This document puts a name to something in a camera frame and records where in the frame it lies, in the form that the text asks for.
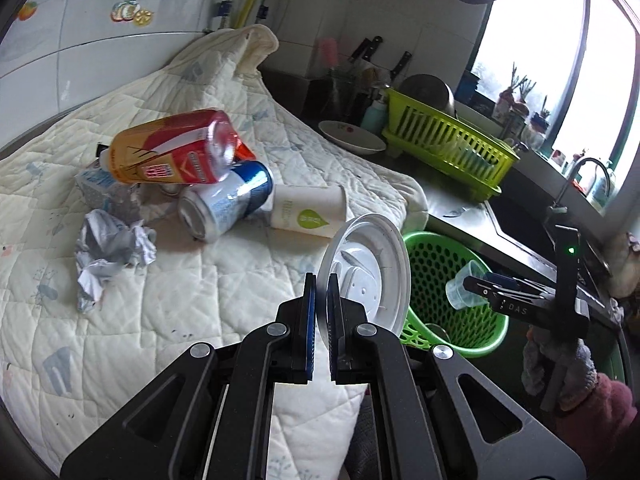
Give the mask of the right gloved hand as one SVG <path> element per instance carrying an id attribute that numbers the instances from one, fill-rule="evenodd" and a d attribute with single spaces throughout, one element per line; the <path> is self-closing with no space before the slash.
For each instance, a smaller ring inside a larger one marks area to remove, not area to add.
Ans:
<path id="1" fill-rule="evenodd" d="M 547 392 L 550 378 L 546 379 L 546 366 L 551 371 L 559 367 L 562 382 L 556 395 L 556 404 L 561 411 L 577 408 L 598 384 L 598 374 L 591 352 L 584 341 L 562 342 L 553 338 L 550 330 L 530 326 L 523 349 L 523 371 L 521 381 L 530 396 Z"/>

